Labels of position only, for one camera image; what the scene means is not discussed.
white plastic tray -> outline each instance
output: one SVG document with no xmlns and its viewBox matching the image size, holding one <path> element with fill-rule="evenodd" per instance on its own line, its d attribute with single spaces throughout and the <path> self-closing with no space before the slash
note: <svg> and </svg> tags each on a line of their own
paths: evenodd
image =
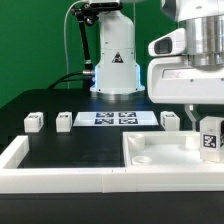
<svg viewBox="0 0 224 224">
<path fill-rule="evenodd" d="M 130 151 L 128 142 L 135 134 L 145 137 L 138 152 Z M 224 191 L 224 164 L 201 161 L 194 144 L 186 145 L 189 136 L 199 138 L 193 132 L 123 133 L 121 168 L 17 169 L 29 151 L 28 137 L 18 136 L 0 156 L 0 194 Z M 136 166 L 135 156 L 151 161 Z"/>
</svg>

cable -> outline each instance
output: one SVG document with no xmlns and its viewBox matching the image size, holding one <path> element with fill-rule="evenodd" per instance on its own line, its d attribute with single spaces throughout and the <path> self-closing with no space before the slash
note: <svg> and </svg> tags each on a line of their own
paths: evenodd
<svg viewBox="0 0 224 224">
<path fill-rule="evenodd" d="M 60 80 L 60 81 L 57 81 L 53 84 L 51 84 L 48 89 L 54 89 L 55 86 L 57 86 L 59 83 L 63 83 L 63 82 L 74 82 L 74 81 L 83 81 L 85 79 L 81 78 L 81 79 L 67 79 L 67 80 Z"/>
<path fill-rule="evenodd" d="M 75 72 L 75 73 L 70 73 L 70 74 L 67 74 L 67 75 L 65 75 L 65 76 L 63 76 L 63 77 L 61 77 L 60 79 L 58 79 L 56 82 L 54 82 L 53 84 L 51 84 L 49 87 L 48 87 L 48 89 L 53 89 L 58 83 L 60 83 L 60 82 L 63 82 L 63 81 L 65 81 L 65 82 L 69 82 L 68 80 L 65 80 L 65 79 L 67 79 L 67 78 L 70 78 L 70 77 L 72 77 L 72 76 L 76 76 L 76 75 L 82 75 L 83 74 L 83 72 Z"/>
<path fill-rule="evenodd" d="M 89 2 L 88 0 L 81 0 L 74 2 L 68 9 L 66 15 L 65 15 L 65 20 L 64 20 L 64 48 L 65 48 L 65 58 L 66 58 L 66 71 L 67 74 L 69 73 L 69 59 L 68 59 L 68 46 L 67 46 L 67 21 L 68 21 L 68 15 L 71 11 L 71 9 L 77 5 L 78 3 L 85 3 Z"/>
</svg>

white block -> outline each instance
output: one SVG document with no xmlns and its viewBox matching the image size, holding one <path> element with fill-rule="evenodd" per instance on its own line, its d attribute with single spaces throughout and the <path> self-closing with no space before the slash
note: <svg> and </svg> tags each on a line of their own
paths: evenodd
<svg viewBox="0 0 224 224">
<path fill-rule="evenodd" d="M 166 131 L 180 130 L 180 118 L 174 112 L 168 112 L 168 111 L 161 112 L 160 124 Z"/>
<path fill-rule="evenodd" d="M 202 160 L 224 162 L 224 118 L 205 117 L 200 121 Z"/>
<path fill-rule="evenodd" d="M 44 118 L 42 112 L 30 113 L 24 119 L 25 132 L 39 132 L 44 125 Z"/>
<path fill-rule="evenodd" d="M 61 112 L 56 119 L 57 132 L 70 132 L 72 127 L 72 113 Z"/>
</svg>

black surface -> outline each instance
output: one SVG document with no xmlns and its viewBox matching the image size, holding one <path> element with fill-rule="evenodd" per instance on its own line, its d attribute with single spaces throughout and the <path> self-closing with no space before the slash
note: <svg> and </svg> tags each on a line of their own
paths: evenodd
<svg viewBox="0 0 224 224">
<path fill-rule="evenodd" d="M 40 134 L 30 136 L 31 153 L 20 165 L 27 167 L 123 166 L 123 131 L 160 130 L 159 126 L 73 127 L 56 134 L 58 112 L 174 111 L 181 130 L 190 129 L 183 105 L 153 105 L 148 98 L 108 103 L 90 99 L 82 90 L 31 90 L 0 109 L 0 150 L 24 134 L 23 119 L 30 112 L 45 114 Z M 199 112 L 224 116 L 223 106 L 201 106 Z M 224 192 L 145 192 L 119 194 L 0 194 L 0 223 L 224 223 Z"/>
</svg>

black cable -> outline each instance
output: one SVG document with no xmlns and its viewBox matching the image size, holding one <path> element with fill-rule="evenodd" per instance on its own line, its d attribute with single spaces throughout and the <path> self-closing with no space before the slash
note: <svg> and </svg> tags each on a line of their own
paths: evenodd
<svg viewBox="0 0 224 224">
<path fill-rule="evenodd" d="M 74 82 L 74 81 L 83 81 L 84 79 L 66 79 L 66 80 L 60 80 L 60 81 L 56 81 L 55 83 L 51 84 L 48 89 L 54 89 L 55 86 L 57 86 L 59 83 L 62 82 Z"/>
<path fill-rule="evenodd" d="M 67 78 L 70 78 L 72 76 L 76 76 L 76 75 L 82 75 L 83 72 L 73 72 L 73 73 L 70 73 L 70 74 L 67 74 L 63 77 L 61 77 L 60 79 L 58 79 L 57 81 L 55 81 L 53 84 L 51 84 L 48 89 L 53 89 L 58 83 L 60 83 L 61 81 L 67 79 Z"/>
<path fill-rule="evenodd" d="M 73 73 L 69 73 L 69 74 L 67 74 L 67 75 L 65 75 L 65 76 L 62 76 L 60 79 L 58 79 L 57 81 L 61 81 L 61 80 L 64 80 L 64 79 L 67 79 L 67 78 L 70 78 L 70 77 L 72 77 L 72 76 L 76 76 L 76 75 L 82 75 L 83 74 L 83 72 L 82 71 L 79 71 L 79 72 L 73 72 Z"/>
</svg>

